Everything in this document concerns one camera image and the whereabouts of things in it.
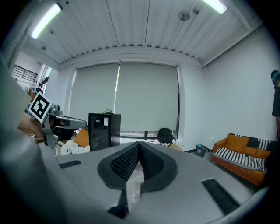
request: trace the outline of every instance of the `fluorescent light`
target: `fluorescent light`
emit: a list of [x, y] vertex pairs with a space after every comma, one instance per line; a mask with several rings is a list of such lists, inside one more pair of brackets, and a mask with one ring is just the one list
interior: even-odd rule
[[37, 39], [41, 31], [45, 28], [45, 26], [58, 14], [62, 8], [60, 8], [57, 4], [53, 5], [49, 11], [43, 16], [40, 22], [35, 27], [34, 31], [31, 34], [31, 37]]
[[205, 1], [211, 7], [213, 7], [220, 14], [224, 14], [224, 12], [228, 9], [219, 0], [203, 0], [203, 1]]

